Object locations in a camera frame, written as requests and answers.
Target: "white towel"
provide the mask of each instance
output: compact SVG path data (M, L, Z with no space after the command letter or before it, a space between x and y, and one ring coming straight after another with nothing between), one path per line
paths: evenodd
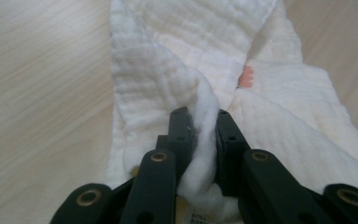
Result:
M130 178L182 106L199 142L178 193L216 220L239 218L237 200L213 182L219 108L300 184L317 192L331 183L358 187L358 132L326 72L302 63L281 0L112 0L110 22L110 187Z

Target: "fabric fold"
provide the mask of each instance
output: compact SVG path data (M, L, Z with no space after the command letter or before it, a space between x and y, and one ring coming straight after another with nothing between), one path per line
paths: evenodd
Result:
M112 0L110 23L110 187L131 177L182 106L198 144L177 192L216 220L239 219L237 200L213 182L219 108L251 147L274 153L304 186L358 187L358 132L327 73L302 63L282 0Z

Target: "wood grain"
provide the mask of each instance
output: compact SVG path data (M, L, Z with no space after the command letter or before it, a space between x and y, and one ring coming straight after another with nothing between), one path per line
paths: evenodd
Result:
M103 182L110 1L0 1L0 223L49 223Z
M325 69L358 129L358 1L285 0L305 63Z
M285 0L306 63L358 128L358 1ZM0 0L0 223L49 223L103 182L111 141L109 0Z

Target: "orange stain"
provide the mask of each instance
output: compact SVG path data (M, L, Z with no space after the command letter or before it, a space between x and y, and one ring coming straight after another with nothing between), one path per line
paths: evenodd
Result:
M238 86L244 88L252 88L254 70L251 66L244 66L241 76L238 78Z

